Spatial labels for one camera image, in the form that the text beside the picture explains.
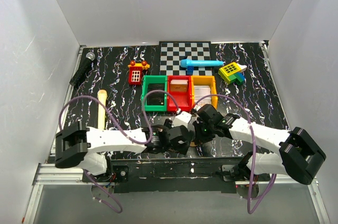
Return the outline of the brown leather card holder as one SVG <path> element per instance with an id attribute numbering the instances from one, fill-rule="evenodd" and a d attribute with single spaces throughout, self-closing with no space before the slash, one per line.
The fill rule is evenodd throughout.
<path id="1" fill-rule="evenodd" d="M 186 155 L 190 147 L 196 147 L 197 145 L 194 142 L 189 141 L 172 141 L 168 146 L 168 150 L 175 153 L 180 153 Z"/>

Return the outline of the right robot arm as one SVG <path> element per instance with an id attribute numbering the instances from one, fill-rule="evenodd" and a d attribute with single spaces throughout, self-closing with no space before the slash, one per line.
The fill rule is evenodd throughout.
<path id="1" fill-rule="evenodd" d="M 288 131 L 249 123 L 237 114 L 224 116 L 210 104 L 202 106 L 196 114 L 198 118 L 193 125 L 197 144 L 219 136 L 250 142 L 270 151 L 269 154 L 249 152 L 243 158 L 238 170 L 244 180 L 260 174 L 282 174 L 309 185 L 326 160 L 324 151 L 303 128 Z"/>

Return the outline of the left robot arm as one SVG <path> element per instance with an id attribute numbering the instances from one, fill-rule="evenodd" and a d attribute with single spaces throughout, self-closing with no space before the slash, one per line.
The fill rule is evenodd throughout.
<path id="1" fill-rule="evenodd" d="M 76 122 L 55 136 L 55 167 L 79 167 L 106 182 L 112 177 L 108 158 L 102 152 L 132 152 L 158 154 L 166 151 L 185 155 L 195 133 L 184 125 L 168 128 L 164 125 L 127 130 L 128 139 L 118 130 L 100 130 Z"/>

